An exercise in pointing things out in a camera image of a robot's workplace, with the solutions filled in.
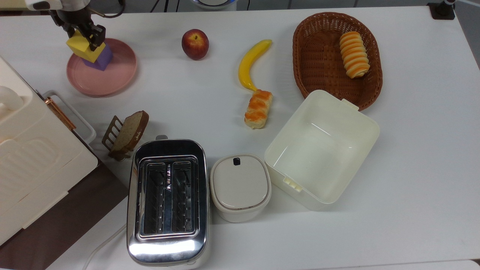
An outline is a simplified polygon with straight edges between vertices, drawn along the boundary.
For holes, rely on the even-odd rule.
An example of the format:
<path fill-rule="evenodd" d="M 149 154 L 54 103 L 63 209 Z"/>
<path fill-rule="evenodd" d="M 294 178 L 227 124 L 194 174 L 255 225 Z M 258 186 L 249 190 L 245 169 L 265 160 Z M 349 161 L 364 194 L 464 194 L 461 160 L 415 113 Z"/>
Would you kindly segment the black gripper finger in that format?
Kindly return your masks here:
<path fill-rule="evenodd" d="M 75 34 L 75 31 L 77 31 L 78 29 L 77 24 L 71 24 L 67 22 L 63 22 L 61 27 L 67 33 L 68 38 L 71 38 Z"/>
<path fill-rule="evenodd" d="M 106 38 L 106 29 L 102 25 L 90 24 L 86 29 L 86 39 L 89 41 L 90 50 L 96 51 Z"/>

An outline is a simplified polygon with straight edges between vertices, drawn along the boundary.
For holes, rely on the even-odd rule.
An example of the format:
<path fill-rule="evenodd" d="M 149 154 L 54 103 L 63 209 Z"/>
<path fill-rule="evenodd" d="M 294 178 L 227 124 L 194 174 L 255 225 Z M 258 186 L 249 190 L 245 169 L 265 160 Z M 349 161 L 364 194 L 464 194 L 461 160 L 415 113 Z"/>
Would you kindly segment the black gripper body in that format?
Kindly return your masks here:
<path fill-rule="evenodd" d="M 48 10 L 55 25 L 77 28 L 78 26 L 87 27 L 88 29 L 94 25 L 91 19 L 91 12 L 88 7 L 84 7 L 76 11 L 64 10 Z"/>

